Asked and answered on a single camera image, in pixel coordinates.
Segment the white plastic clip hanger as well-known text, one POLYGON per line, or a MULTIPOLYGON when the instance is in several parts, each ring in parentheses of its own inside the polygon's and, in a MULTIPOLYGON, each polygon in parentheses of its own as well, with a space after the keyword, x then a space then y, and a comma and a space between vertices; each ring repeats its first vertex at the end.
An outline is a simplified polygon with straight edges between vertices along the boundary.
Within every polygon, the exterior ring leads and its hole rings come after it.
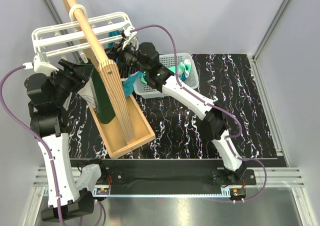
MULTIPOLYGON (((120 42, 122 32, 127 28, 134 30, 129 16, 124 12, 114 12, 91 17, 88 20, 101 45, 120 42)), ((35 29, 31 34, 34 53, 46 53, 48 58, 84 51, 90 48, 78 22, 67 22, 35 29)))

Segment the mint green sock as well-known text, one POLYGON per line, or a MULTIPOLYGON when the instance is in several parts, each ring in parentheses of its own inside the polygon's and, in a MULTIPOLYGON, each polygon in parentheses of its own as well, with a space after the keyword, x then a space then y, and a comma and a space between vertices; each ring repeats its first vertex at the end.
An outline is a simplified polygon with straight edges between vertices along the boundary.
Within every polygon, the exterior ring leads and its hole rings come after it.
POLYGON ((192 69, 192 63, 190 59, 185 59, 178 63, 177 68, 175 66, 168 68, 173 73, 177 74, 179 79, 183 82, 187 80, 187 78, 190 76, 190 72, 192 69))

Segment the black white striped sock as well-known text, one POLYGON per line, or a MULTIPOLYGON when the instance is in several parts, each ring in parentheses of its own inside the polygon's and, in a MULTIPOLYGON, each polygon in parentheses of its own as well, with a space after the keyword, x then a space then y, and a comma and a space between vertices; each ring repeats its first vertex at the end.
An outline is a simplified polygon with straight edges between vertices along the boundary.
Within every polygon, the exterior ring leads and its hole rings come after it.
POLYGON ((121 62, 118 62, 117 66, 122 81, 126 81, 129 77, 133 76, 137 72, 135 68, 125 65, 121 62))

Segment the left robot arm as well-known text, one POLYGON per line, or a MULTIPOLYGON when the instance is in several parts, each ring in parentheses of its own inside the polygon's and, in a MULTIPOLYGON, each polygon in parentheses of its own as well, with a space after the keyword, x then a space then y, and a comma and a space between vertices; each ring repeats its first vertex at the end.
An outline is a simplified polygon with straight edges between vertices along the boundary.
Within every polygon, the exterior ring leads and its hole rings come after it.
POLYGON ((108 172, 99 163, 91 163, 82 168, 78 180, 74 179, 64 104, 71 93, 86 86, 95 67, 65 59, 58 63, 61 69, 48 74, 34 73, 25 80, 24 86, 30 98, 29 129, 38 141, 48 182, 48 207, 41 212, 41 219, 64 225, 66 220, 93 213, 95 185, 103 184, 108 172))

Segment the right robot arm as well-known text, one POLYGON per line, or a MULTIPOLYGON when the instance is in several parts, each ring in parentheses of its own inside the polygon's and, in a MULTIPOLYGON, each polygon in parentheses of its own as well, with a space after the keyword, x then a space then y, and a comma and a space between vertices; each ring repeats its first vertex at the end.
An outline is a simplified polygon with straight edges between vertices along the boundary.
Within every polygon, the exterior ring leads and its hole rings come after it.
POLYGON ((235 185, 244 180, 247 167, 231 140, 226 110, 177 78, 161 63, 161 56, 151 42, 143 42, 139 47, 116 43, 105 52, 110 59, 117 60, 120 67, 128 66, 144 73, 149 87, 175 98, 192 110, 201 121, 199 134, 213 142, 223 160, 224 176, 235 185))

